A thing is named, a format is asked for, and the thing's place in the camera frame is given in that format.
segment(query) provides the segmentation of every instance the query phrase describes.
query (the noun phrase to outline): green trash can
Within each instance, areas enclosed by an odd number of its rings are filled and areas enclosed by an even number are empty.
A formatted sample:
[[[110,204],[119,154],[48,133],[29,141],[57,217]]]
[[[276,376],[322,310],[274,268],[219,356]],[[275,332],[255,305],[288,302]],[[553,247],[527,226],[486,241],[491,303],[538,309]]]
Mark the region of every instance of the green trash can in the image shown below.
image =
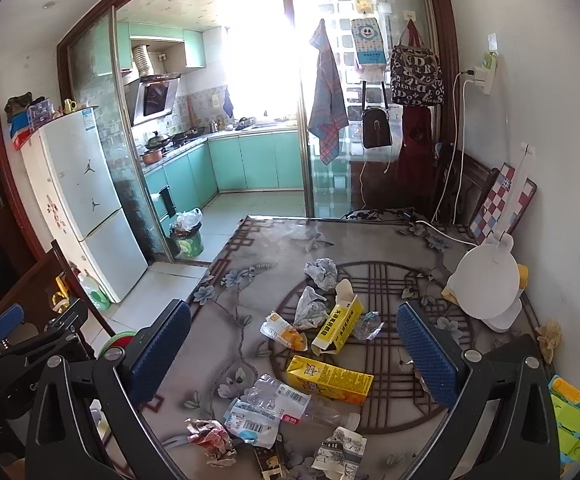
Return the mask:
[[[181,249],[180,256],[194,258],[204,251],[204,243],[201,239],[200,229],[201,222],[190,229],[190,231],[170,229],[170,238],[176,240]]]

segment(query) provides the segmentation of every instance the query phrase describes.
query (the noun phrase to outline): white refrigerator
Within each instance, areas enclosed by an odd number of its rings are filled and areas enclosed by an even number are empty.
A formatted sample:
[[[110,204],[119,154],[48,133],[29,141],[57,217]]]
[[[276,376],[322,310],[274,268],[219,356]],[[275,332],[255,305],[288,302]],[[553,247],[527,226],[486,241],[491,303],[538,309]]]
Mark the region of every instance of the white refrigerator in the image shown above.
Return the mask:
[[[116,195],[92,108],[45,124],[21,154],[65,257],[118,303],[148,265]]]

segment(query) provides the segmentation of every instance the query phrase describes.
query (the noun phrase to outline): crumpled red wrapper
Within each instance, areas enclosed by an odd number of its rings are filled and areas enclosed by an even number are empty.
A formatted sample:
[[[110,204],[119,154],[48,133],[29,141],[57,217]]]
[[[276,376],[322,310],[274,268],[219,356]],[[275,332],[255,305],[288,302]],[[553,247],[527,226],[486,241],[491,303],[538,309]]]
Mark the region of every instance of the crumpled red wrapper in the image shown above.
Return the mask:
[[[190,444],[201,446],[208,457],[207,464],[215,467],[228,467],[237,460],[237,450],[225,428],[216,420],[186,420]]]

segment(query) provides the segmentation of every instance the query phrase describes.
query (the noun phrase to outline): crumpled brown paper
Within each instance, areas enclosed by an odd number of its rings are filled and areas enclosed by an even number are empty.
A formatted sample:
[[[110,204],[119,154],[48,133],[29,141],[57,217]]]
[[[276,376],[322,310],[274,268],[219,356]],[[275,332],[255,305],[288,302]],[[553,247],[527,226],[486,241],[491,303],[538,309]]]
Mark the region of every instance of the crumpled brown paper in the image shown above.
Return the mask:
[[[201,446],[208,457],[208,464],[216,467],[231,466],[237,461],[237,450],[224,427],[216,420],[186,420],[190,444]]]
[[[539,334],[537,341],[541,354],[544,356],[545,362],[551,364],[554,358],[554,349],[561,343],[561,325],[558,321],[549,319],[545,326],[540,326],[535,330]]]

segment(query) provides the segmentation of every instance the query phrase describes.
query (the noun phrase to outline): dining table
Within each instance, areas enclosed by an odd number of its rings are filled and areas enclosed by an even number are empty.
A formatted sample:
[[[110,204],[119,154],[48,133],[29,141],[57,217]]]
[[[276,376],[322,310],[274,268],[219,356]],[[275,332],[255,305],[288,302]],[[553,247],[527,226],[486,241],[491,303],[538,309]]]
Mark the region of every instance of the dining table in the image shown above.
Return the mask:
[[[357,433],[367,439],[356,478],[397,479],[424,448],[446,406],[434,401],[413,366],[396,327],[404,302],[414,303],[431,323],[450,330],[462,349],[489,352],[523,333],[534,333],[538,322],[525,296],[523,309],[505,333],[491,330],[442,296],[448,277],[471,245],[466,226],[416,222],[413,211],[396,211],[389,218],[337,220],[247,216],[187,299],[192,327],[151,402],[141,406],[146,422],[183,473],[191,480],[262,478],[254,448],[236,442],[236,461],[217,467],[199,446],[188,443],[187,421],[222,423],[231,400],[243,397],[257,378],[270,374],[284,381],[294,355],[374,376],[362,406],[336,402],[343,413],[357,412]],[[444,236],[462,240],[454,241]],[[338,354],[317,357],[310,351],[316,330],[306,331],[308,350],[295,352],[260,332],[266,317],[279,313],[292,323],[306,286],[315,288],[334,306],[335,291],[321,290],[304,272],[306,263],[329,258],[337,281],[347,278],[366,312],[378,312],[384,322],[372,340],[350,337]],[[311,467],[320,443],[335,428],[301,421],[281,422],[288,478],[317,480],[323,472]],[[487,425],[474,439],[457,473],[470,469]],[[114,436],[106,448],[115,466],[131,475]]]

